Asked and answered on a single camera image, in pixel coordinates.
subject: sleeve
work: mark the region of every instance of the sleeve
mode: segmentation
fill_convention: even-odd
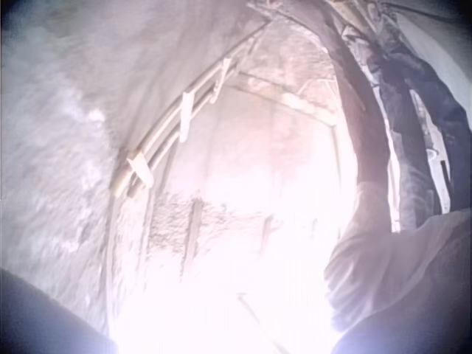
[[[464,218],[441,215],[418,230],[392,234],[384,192],[360,184],[356,200],[353,219],[324,271],[331,325],[338,333],[404,298]]]

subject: person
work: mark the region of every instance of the person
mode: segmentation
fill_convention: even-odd
[[[369,81],[325,2],[293,0],[284,6],[283,11],[316,33],[328,50],[358,161],[355,211],[324,272],[331,326],[342,334],[333,353],[469,350],[471,132],[465,111],[434,70],[400,41],[382,33],[381,54],[368,45],[362,49],[380,85],[395,152],[403,151],[403,230],[393,233],[389,146]],[[445,141],[453,186],[451,212],[446,215],[440,215],[435,204],[409,89],[420,95]]]

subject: white fabric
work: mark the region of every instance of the white fabric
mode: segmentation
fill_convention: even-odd
[[[454,257],[445,244],[455,228],[472,222],[468,209],[430,218],[414,231],[391,233],[385,194],[373,184],[358,187],[354,217],[324,273],[332,326],[339,333],[401,301],[430,276],[426,269],[443,249],[450,254],[441,256]],[[471,228],[461,230],[462,244],[470,247]]]

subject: bright light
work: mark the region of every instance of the bright light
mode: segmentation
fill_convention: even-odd
[[[120,353],[273,354],[276,342],[290,354],[328,354],[337,335],[323,296],[321,247],[305,233],[279,229],[254,269],[258,281],[245,300],[259,324],[230,286],[196,278],[168,283],[125,304],[114,335]]]

